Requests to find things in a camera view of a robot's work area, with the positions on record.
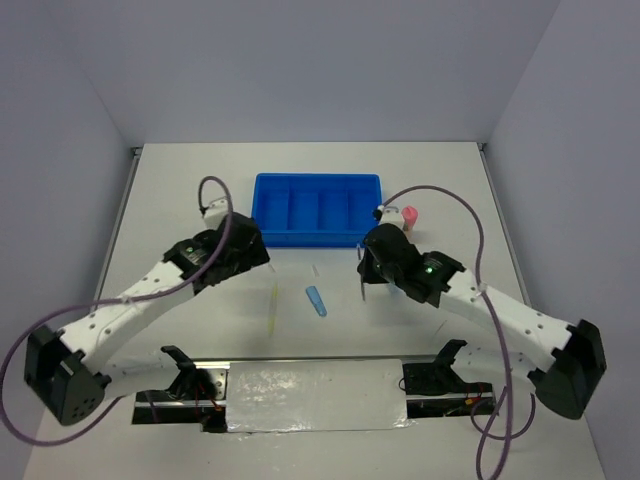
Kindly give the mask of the yellow pen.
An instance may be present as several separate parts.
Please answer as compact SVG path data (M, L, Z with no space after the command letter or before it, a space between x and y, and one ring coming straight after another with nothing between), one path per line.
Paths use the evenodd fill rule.
M268 311L268 320L267 320L267 332L269 336L272 336L275 330L275 322L277 318L277 301L278 301L278 284L275 283L272 288L270 302L269 302L269 311Z

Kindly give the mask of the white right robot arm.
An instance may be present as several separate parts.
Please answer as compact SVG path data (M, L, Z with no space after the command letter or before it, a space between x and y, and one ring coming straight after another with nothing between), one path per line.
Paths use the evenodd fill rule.
M459 315L493 331L524 356L514 372L531 381L537 399L554 413L582 417L607 369L599 328L547 316L490 286L442 252L421 253L395 225L381 224L364 239L357 271L365 284L393 284L409 298Z

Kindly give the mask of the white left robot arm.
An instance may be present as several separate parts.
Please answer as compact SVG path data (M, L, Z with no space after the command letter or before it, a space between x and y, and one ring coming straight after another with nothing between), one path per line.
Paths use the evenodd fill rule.
M139 364L114 355L152 322L236 275L268 263L254 219L226 215L172 246L141 280L87 316L54 331L29 334L25 381L63 426L74 425L105 399L144 390L164 390L182 399L195 393L214 398L214 379L174 345Z

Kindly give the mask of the pink capped glue stick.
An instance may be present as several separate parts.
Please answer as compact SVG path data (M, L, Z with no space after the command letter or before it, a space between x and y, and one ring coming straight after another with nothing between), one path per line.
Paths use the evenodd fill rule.
M413 206L406 206L401 210L401 215L404 220L403 230L411 232L419 217L418 210Z

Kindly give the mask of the blue compartment tray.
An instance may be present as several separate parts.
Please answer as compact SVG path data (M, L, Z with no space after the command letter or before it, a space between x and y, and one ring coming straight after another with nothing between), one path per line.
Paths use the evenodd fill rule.
M376 174L260 173L251 216L272 248L352 248L377 225Z

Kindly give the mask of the blue highlighter near centre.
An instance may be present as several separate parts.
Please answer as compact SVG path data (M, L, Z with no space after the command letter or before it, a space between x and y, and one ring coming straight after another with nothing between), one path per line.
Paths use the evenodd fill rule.
M309 286L305 289L305 293L319 317L327 316L327 309L321 294L316 286Z

